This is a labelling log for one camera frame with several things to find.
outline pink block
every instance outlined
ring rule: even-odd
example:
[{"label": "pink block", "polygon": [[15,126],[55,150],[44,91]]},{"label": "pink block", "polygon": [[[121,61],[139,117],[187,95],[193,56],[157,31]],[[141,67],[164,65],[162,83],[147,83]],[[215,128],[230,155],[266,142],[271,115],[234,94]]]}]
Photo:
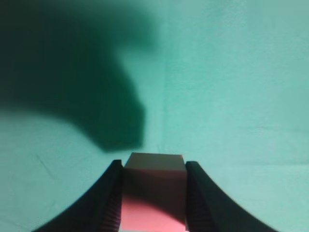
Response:
[{"label": "pink block", "polygon": [[187,171],[182,156],[132,153],[124,172],[123,230],[185,232]]}]

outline teal fabric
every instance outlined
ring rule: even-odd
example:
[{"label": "teal fabric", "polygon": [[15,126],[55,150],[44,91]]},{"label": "teal fabric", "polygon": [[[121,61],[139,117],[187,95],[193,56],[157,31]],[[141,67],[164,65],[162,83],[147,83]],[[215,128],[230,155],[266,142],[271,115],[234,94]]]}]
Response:
[{"label": "teal fabric", "polygon": [[[196,160],[255,217],[282,232],[309,232],[308,3],[112,3],[31,2],[37,18],[24,15],[19,21],[12,12],[20,15],[25,7],[1,3],[1,17],[11,18],[1,20],[7,36],[1,42],[0,83],[13,86],[1,88],[1,97],[15,101],[1,102],[0,230],[35,229],[80,197],[112,160],[125,163],[139,151]],[[47,60],[56,54],[52,65],[26,52],[19,56],[24,48],[19,40],[8,49],[12,38],[37,44],[31,34],[9,28],[28,29],[28,19],[47,17],[42,9],[49,9],[52,22],[53,7],[84,26],[82,31],[76,26],[76,37],[66,37],[59,51],[45,51]],[[72,25],[62,20],[59,25]],[[32,32],[45,26],[37,24]],[[81,46],[89,43],[91,48]],[[37,76],[18,79],[33,72]],[[104,73],[113,78],[102,84]],[[30,85],[41,77],[46,88]],[[19,91],[11,98],[14,86]],[[114,90],[107,94],[109,103],[98,98],[100,86],[102,93]],[[83,89],[88,92],[80,94]]]}]

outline teal backdrop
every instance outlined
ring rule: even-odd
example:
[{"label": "teal backdrop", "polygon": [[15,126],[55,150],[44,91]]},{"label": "teal backdrop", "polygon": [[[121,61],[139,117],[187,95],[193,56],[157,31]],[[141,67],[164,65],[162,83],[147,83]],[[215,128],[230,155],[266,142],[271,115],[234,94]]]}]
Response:
[{"label": "teal backdrop", "polygon": [[0,6],[0,231],[138,151],[196,160],[264,223],[309,232],[309,2]]}]

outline pink foam cube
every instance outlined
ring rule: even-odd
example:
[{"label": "pink foam cube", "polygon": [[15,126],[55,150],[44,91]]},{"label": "pink foam cube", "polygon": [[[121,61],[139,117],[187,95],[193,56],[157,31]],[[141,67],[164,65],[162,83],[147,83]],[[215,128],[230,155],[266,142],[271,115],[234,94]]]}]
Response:
[{"label": "pink foam cube", "polygon": [[186,184],[181,155],[132,153],[124,166],[122,229],[185,232]]}]

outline block top face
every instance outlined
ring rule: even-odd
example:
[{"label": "block top face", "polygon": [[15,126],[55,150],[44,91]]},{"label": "block top face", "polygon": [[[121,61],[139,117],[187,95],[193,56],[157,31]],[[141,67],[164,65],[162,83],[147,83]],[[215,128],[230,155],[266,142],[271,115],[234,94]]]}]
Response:
[{"label": "block top face", "polygon": [[182,155],[135,153],[125,164],[125,168],[162,171],[186,171]]}]

